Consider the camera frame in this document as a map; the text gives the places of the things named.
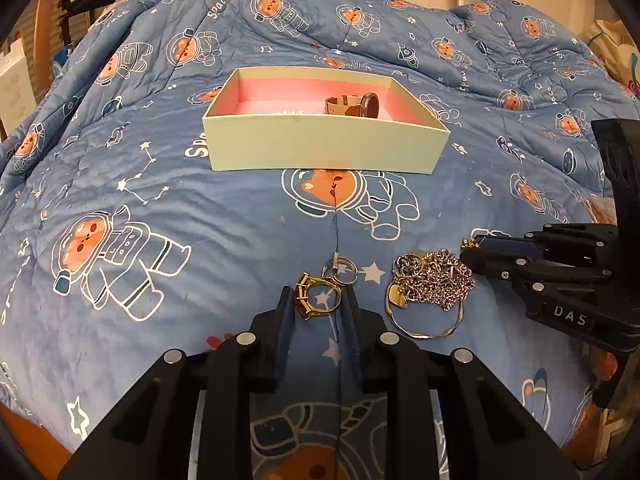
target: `silver chain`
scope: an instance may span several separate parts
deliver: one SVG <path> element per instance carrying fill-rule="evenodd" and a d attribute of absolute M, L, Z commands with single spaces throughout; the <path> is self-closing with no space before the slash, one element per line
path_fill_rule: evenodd
<path fill-rule="evenodd" d="M 398 256 L 392 283 L 410 303 L 430 303 L 449 310 L 476 286 L 471 270 L 446 249 Z"/>

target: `blue blanket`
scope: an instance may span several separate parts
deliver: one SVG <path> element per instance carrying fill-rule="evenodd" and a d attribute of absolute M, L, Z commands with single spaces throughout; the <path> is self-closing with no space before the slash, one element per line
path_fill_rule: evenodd
<path fill-rule="evenodd" d="M 451 130 L 434 173 L 211 171 L 206 105 L 257 65 L 396 78 Z M 589 222 L 588 198 L 610 190 L 590 121 L 639 110 L 585 44 L 516 1 L 124 2 L 0 146 L 0 400 L 74 450 L 165 349 L 246 330 L 337 235 L 361 306 L 382 314 L 401 253 Z M 471 349 L 561 442 L 588 387 L 580 344 L 526 319 L 506 284 L 476 283 L 456 333 L 424 348 Z M 454 312 L 398 317 L 437 333 Z M 339 335 L 339 316 L 296 318 L 282 391 L 252 406 L 256 478 L 333 463 L 338 433 L 337 478 L 381 477 L 385 399 L 357 392 Z"/>

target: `silver bolt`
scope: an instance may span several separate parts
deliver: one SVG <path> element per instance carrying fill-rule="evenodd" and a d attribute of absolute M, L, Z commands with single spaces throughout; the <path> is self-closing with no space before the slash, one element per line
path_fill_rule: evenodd
<path fill-rule="evenodd" d="M 177 363 L 180 359 L 182 359 L 182 352 L 175 348 L 164 353 L 164 362 L 170 365 Z"/>
<path fill-rule="evenodd" d="M 385 345 L 395 345 L 400 341 L 400 336 L 395 332 L 383 332 L 380 334 L 380 341 L 382 341 Z"/>
<path fill-rule="evenodd" d="M 250 345 L 255 341 L 255 335 L 251 332 L 242 332 L 236 336 L 239 345 Z"/>
<path fill-rule="evenodd" d="M 470 363 L 473 360 L 474 355 L 466 348 L 458 348 L 453 352 L 453 357 L 456 358 L 456 361 L 460 361 L 461 363 Z"/>

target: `gold chain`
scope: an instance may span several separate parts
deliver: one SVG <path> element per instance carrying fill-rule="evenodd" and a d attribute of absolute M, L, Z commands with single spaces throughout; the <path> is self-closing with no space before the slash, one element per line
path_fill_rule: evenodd
<path fill-rule="evenodd" d="M 398 256 L 392 284 L 407 302 L 431 303 L 449 310 L 476 286 L 471 270 L 446 249 Z"/>

